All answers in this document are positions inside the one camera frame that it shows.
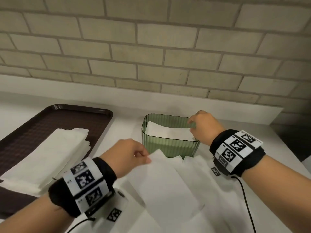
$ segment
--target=brown plastic tray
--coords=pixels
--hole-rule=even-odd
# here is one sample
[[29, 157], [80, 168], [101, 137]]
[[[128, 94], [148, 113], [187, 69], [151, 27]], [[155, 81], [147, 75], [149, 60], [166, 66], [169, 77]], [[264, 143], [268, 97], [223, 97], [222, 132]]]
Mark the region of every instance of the brown plastic tray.
[[[0, 175], [33, 152], [57, 128], [89, 129], [86, 140], [91, 149], [87, 157], [112, 117], [107, 109], [65, 104], [45, 108], [0, 141]], [[35, 199], [0, 187], [0, 218], [6, 219]]]

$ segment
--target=brick wall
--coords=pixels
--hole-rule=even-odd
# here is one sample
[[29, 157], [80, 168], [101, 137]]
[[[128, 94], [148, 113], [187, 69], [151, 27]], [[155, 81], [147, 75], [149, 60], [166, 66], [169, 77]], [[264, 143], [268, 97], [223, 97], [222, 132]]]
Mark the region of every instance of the brick wall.
[[311, 0], [0, 0], [0, 73], [280, 105], [275, 124], [311, 126], [310, 18]]

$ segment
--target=hand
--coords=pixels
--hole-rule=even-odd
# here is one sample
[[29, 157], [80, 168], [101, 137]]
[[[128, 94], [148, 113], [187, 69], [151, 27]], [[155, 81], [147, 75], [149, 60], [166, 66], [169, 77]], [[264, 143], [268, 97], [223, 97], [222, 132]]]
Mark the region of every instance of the hand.
[[210, 113], [200, 110], [192, 115], [188, 123], [196, 123], [196, 128], [190, 128], [192, 135], [200, 142], [211, 145], [215, 137], [217, 137], [225, 129]]
[[103, 153], [104, 160], [115, 172], [117, 178], [128, 174], [133, 168], [151, 162], [147, 149], [133, 139], [119, 140], [113, 147]]

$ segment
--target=ribbed green container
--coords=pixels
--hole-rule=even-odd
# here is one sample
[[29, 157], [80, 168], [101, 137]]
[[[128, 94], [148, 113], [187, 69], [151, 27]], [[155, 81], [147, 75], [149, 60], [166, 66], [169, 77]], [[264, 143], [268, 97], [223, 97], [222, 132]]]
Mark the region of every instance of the ribbed green container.
[[144, 118], [142, 124], [142, 144], [147, 148], [149, 153], [153, 153], [157, 149], [161, 149], [162, 152], [168, 158], [173, 158], [176, 156], [181, 156], [185, 158], [186, 156], [193, 157], [199, 147], [200, 142], [196, 141], [185, 141], [176, 140], [155, 136], [148, 136], [145, 134], [147, 124], [149, 121], [154, 122], [158, 125], [170, 128], [191, 128], [195, 127], [195, 123], [187, 124], [189, 118], [164, 115], [164, 114], [148, 114]]

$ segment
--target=wire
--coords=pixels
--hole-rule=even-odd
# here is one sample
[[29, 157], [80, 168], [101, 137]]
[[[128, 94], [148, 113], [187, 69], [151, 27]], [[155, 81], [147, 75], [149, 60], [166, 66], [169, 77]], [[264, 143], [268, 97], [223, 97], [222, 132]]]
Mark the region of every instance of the wire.
[[81, 222], [77, 223], [76, 225], [74, 225], [69, 231], [67, 231], [67, 233], [71, 232], [74, 228], [76, 228], [78, 225], [80, 225], [81, 223], [83, 222], [86, 222], [86, 221], [95, 221], [96, 219], [93, 218], [93, 217], [89, 217], [87, 219], [84, 219], [82, 220]]
[[236, 176], [232, 176], [231, 178], [234, 178], [234, 179], [238, 180], [238, 181], [239, 181], [239, 183], [240, 183], [240, 185], [241, 185], [241, 187], [242, 187], [243, 196], [244, 196], [245, 204], [246, 204], [246, 207], [247, 207], [247, 211], [248, 211], [249, 217], [250, 217], [250, 219], [251, 219], [251, 222], [252, 222], [252, 225], [253, 225], [254, 232], [256, 233], [255, 225], [254, 225], [254, 222], [253, 222], [253, 219], [252, 219], [251, 212], [249, 211], [249, 208], [248, 208], [248, 204], [247, 204], [247, 200], [246, 200], [246, 196], [245, 196], [245, 191], [244, 191], [244, 188], [243, 188], [242, 182], [241, 182], [241, 181], [240, 181], [240, 179], [239, 179], [239, 178], [237, 178]]

